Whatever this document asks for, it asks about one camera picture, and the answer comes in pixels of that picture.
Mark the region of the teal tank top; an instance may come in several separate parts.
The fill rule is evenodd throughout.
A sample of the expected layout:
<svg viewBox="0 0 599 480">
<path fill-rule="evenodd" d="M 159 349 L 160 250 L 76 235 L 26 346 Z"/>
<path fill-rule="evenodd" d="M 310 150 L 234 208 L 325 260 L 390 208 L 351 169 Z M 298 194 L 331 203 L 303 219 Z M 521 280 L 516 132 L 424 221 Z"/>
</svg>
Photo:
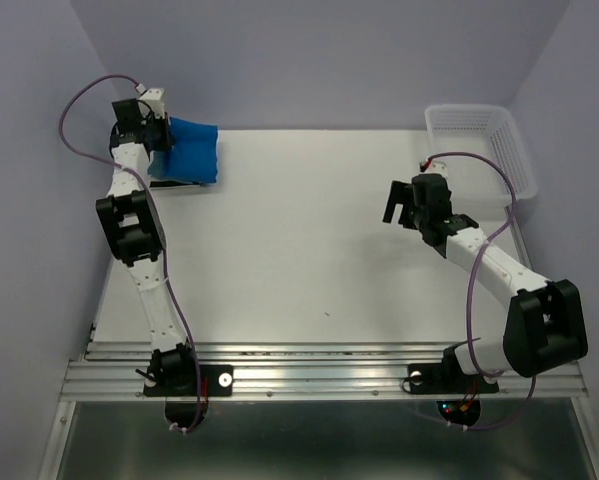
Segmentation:
<svg viewBox="0 0 599 480">
<path fill-rule="evenodd" d="M 154 157 L 148 167 L 148 175 L 154 179 L 163 180 L 166 172 L 166 161 L 162 157 Z"/>
</svg>

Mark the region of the blue tank top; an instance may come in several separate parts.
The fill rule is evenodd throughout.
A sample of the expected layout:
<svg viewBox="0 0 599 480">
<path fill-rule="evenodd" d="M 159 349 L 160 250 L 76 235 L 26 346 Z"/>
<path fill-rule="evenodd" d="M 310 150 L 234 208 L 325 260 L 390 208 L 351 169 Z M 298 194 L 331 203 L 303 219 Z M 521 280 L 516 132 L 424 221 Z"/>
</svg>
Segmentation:
<svg viewBox="0 0 599 480">
<path fill-rule="evenodd" d="M 159 181 L 214 184 L 218 176 L 218 127 L 170 118 L 175 144 L 168 152 L 154 152 L 166 161 L 165 178 Z"/>
</svg>

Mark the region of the black white striped tank top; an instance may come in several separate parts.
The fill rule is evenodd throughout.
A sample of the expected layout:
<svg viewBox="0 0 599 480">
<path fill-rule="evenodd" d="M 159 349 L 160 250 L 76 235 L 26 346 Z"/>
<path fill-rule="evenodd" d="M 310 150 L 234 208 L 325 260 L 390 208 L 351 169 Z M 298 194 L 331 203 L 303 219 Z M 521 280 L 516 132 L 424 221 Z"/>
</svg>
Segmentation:
<svg viewBox="0 0 599 480">
<path fill-rule="evenodd" d="M 149 185 L 151 190 L 155 189 L 173 189 L 173 188 L 185 188 L 185 187 L 201 187 L 200 183 L 181 183 L 177 181 L 151 181 Z"/>
</svg>

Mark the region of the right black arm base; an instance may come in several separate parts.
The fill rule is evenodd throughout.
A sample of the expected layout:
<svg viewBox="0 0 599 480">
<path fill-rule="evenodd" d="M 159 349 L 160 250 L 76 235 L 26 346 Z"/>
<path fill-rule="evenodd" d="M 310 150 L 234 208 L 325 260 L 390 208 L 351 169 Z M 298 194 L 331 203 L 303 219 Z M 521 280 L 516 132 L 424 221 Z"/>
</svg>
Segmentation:
<svg viewBox="0 0 599 480">
<path fill-rule="evenodd" d="M 480 394 L 499 392 L 498 382 L 479 375 L 467 375 L 459 367 L 438 363 L 414 363 L 407 367 L 401 389 L 415 396 L 437 395 L 437 409 L 451 425 L 474 427 L 481 415 Z"/>
</svg>

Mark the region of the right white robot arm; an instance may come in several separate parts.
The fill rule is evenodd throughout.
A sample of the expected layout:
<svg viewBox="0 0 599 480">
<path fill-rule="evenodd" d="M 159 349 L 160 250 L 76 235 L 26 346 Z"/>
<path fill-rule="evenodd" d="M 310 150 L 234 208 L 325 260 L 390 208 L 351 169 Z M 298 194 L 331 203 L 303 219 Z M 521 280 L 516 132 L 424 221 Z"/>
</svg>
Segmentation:
<svg viewBox="0 0 599 480">
<path fill-rule="evenodd" d="M 411 366 L 415 388 L 461 390 L 474 379 L 507 371 L 532 378 L 587 355 L 578 288 L 528 269 L 496 246 L 475 220 L 454 213 L 442 175 L 393 181 L 383 220 L 419 232 L 442 258 L 468 272 L 470 287 L 483 286 L 506 310 L 500 339 L 478 339 L 468 330 L 465 341 L 446 348 L 440 361 Z"/>
</svg>

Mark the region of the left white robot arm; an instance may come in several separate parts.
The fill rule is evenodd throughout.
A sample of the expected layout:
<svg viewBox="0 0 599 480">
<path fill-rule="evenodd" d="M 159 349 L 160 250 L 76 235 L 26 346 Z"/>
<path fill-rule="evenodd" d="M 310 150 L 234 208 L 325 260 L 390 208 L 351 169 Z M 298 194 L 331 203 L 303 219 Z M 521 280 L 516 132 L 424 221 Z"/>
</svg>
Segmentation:
<svg viewBox="0 0 599 480">
<path fill-rule="evenodd" d="M 109 150 L 114 172 L 96 212 L 113 257 L 126 267 L 139 294 L 153 357 L 148 375 L 156 381 L 169 368 L 170 386 L 189 394 L 200 386 L 202 371 L 185 360 L 190 342 L 169 290 L 166 236 L 149 189 L 150 166 L 174 146 L 163 91 L 149 89 L 116 101 L 113 111 Z"/>
</svg>

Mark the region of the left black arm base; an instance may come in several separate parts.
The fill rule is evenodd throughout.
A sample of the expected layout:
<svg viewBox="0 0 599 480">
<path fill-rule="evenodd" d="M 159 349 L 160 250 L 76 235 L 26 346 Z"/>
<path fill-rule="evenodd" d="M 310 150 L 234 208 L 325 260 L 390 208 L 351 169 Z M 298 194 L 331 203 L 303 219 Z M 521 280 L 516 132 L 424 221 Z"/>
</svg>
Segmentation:
<svg viewBox="0 0 599 480">
<path fill-rule="evenodd" d="M 142 394 L 165 400 L 164 416 L 171 431 L 189 434 L 201 426 L 212 397 L 232 395 L 234 367 L 203 364 L 188 345 L 152 352 L 146 369 L 135 370 L 143 380 Z"/>
</svg>

